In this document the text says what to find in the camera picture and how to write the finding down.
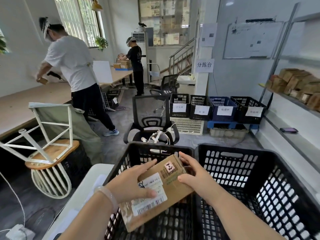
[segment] person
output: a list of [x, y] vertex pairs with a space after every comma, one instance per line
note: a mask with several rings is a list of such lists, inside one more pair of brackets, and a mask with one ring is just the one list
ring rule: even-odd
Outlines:
[[[214, 208], [231, 240], [285, 240], [237, 198], [223, 189], [196, 159], [182, 152], [179, 155], [183, 164], [187, 165], [188, 169], [192, 169], [194, 174], [182, 174], [178, 176], [178, 180], [189, 185]], [[117, 209], [117, 204], [138, 198], [156, 197], [155, 191], [140, 188], [137, 184], [138, 177], [156, 162], [157, 160], [154, 159], [145, 164], [136, 165], [113, 178], [103, 186], [111, 192], [111, 196], [106, 196], [102, 191], [95, 192], [58, 240], [103, 239], [110, 216]]]
[[92, 109], [97, 119], [109, 129], [103, 135], [117, 136], [119, 131], [104, 111], [99, 83], [92, 69], [93, 59], [86, 43], [68, 35], [61, 24], [49, 24], [44, 17], [39, 22], [45, 39], [52, 43], [36, 76], [37, 81], [52, 67], [60, 68], [70, 84], [74, 108], [82, 109], [85, 117]]
[[136, 96], [141, 96], [144, 94], [143, 66], [141, 63], [142, 50], [137, 45], [137, 41], [134, 37], [129, 37], [127, 39], [127, 46], [131, 47], [128, 54], [120, 56], [118, 60], [123, 61], [129, 59], [131, 61], [134, 84], [137, 88]]

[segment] green fabric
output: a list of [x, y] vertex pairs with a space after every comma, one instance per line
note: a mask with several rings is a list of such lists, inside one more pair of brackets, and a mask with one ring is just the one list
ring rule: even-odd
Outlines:
[[[64, 106], [39, 106], [37, 110], [42, 122], [54, 122], [68, 124], [68, 107]], [[90, 128], [83, 111], [75, 109], [70, 105], [72, 111], [73, 139], [81, 141], [91, 164], [103, 163], [102, 141], [99, 136]], [[60, 125], [43, 125], [50, 140], [62, 133], [67, 127]], [[60, 137], [69, 139], [69, 131]]]

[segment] man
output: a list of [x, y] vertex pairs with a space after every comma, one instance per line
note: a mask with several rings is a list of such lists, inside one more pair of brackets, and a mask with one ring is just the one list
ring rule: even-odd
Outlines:
[[119, 60], [126, 60], [126, 59], [131, 60], [134, 84], [136, 85], [136, 88], [137, 88], [136, 96], [141, 96], [142, 94], [144, 94], [143, 66], [141, 63], [142, 50], [137, 45], [137, 41], [134, 37], [129, 37], [127, 39], [127, 46], [131, 47], [131, 49], [129, 50], [127, 55], [121, 56]]
[[49, 24], [48, 18], [39, 18], [39, 23], [45, 39], [52, 43], [37, 74], [37, 81], [52, 67], [60, 68], [70, 84], [74, 108], [82, 109], [85, 117], [92, 109], [109, 129], [103, 135], [117, 136], [119, 131], [104, 111], [100, 87], [92, 69], [93, 59], [85, 42], [68, 35], [61, 24]]

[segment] potted plant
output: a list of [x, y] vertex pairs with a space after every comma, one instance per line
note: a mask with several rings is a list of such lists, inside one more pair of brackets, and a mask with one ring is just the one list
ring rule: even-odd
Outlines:
[[98, 45], [98, 49], [101, 51], [109, 46], [108, 41], [104, 37], [97, 36], [95, 39], [95, 43], [96, 45]]
[[5, 37], [0, 34], [0, 54], [5, 54], [7, 52], [7, 45]]

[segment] black pants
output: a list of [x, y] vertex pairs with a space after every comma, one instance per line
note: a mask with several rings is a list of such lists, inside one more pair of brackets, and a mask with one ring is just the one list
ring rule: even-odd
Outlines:
[[71, 93], [73, 107], [82, 109], [84, 116], [88, 116], [89, 109], [96, 114], [98, 120], [109, 130], [116, 127], [112, 123], [109, 115], [104, 111], [101, 92], [98, 84]]
[[137, 95], [141, 96], [143, 94], [143, 88], [144, 88], [143, 71], [133, 72], [133, 79], [134, 79], [134, 84], [136, 85], [136, 88], [137, 88]]

